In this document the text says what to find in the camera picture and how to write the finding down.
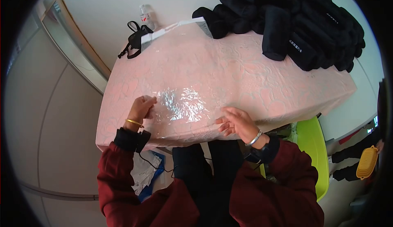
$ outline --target pink tablecloth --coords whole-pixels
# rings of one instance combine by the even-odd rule
[[[101,104],[96,145],[102,151],[109,146],[141,95],[159,95],[155,119],[145,120],[152,133],[149,149],[237,139],[224,138],[213,124],[221,106],[246,110],[266,132],[326,115],[356,91],[349,73],[334,66],[305,72],[289,57],[266,58],[262,37],[250,32],[212,40],[196,34],[192,42],[174,45],[176,40],[168,43],[163,36],[138,57],[117,59]],[[169,105],[171,100],[178,105]]]

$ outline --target lime green chair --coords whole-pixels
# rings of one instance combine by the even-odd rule
[[[329,188],[329,165],[327,162],[327,151],[325,139],[323,138],[321,126],[316,116],[307,121],[299,121],[296,126],[297,145],[300,151],[306,152],[311,157],[311,165],[318,171],[318,181],[315,185],[317,201],[322,199]],[[265,169],[263,164],[259,167],[263,177]]]

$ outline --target hand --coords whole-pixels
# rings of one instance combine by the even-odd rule
[[[384,148],[384,142],[382,141],[382,139],[380,139],[377,143],[376,143],[376,148],[378,149],[378,154],[382,151],[382,149]]]
[[[225,131],[224,136],[236,133],[245,143],[251,142],[257,136],[259,128],[247,112],[235,107],[223,107],[221,111],[224,116],[216,119],[215,123],[222,124],[218,130],[219,132]],[[263,134],[252,146],[261,149],[269,140],[269,136]]]
[[[136,98],[134,103],[132,104],[127,119],[143,124],[143,119],[148,118],[150,108],[152,108],[156,103],[157,103],[156,97],[150,98],[149,96],[142,96]],[[138,132],[139,127],[140,126],[138,124],[134,124],[129,121],[126,121],[123,126],[124,129],[135,131],[135,132]]]

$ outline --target black wristband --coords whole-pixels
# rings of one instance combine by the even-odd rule
[[[277,136],[269,136],[270,141],[261,149],[251,148],[247,154],[244,154],[244,159],[249,162],[257,164],[269,164],[276,157],[280,149],[280,140]]]
[[[140,153],[149,141],[150,136],[151,133],[145,130],[138,133],[121,127],[117,130],[113,142],[122,150]]]
[[[136,146],[138,145],[138,132],[126,130],[121,127],[117,130],[113,142],[122,150],[135,152]]]

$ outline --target gold bracelet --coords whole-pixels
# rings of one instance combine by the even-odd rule
[[[131,122],[131,123],[140,125],[142,128],[145,128],[145,126],[143,126],[143,125],[142,125],[141,123],[139,123],[139,122],[136,122],[136,121],[133,121],[133,120],[129,120],[129,119],[126,119],[125,121],[128,121],[128,122]]]

